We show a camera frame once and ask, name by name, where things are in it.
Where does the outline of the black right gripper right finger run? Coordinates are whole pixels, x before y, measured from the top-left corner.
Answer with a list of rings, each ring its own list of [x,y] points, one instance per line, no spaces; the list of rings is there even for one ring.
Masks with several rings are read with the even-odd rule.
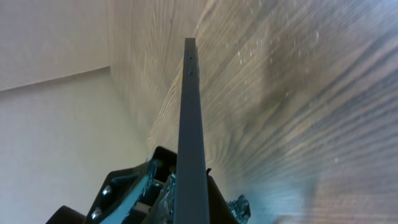
[[[226,201],[207,168],[208,201],[211,224],[247,224],[251,217],[251,209],[245,195],[236,200]]]

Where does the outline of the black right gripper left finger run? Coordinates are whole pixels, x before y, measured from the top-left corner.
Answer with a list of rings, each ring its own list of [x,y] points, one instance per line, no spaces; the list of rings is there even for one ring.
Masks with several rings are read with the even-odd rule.
[[[177,154],[159,146],[147,162],[110,172],[87,215],[63,205],[47,224],[143,223],[176,165]]]

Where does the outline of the blue Galaxy smartphone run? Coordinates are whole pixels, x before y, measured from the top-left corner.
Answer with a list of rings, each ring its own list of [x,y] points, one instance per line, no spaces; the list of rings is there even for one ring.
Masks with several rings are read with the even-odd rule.
[[[210,222],[203,126],[200,103],[200,72],[194,38],[185,39],[174,223]]]

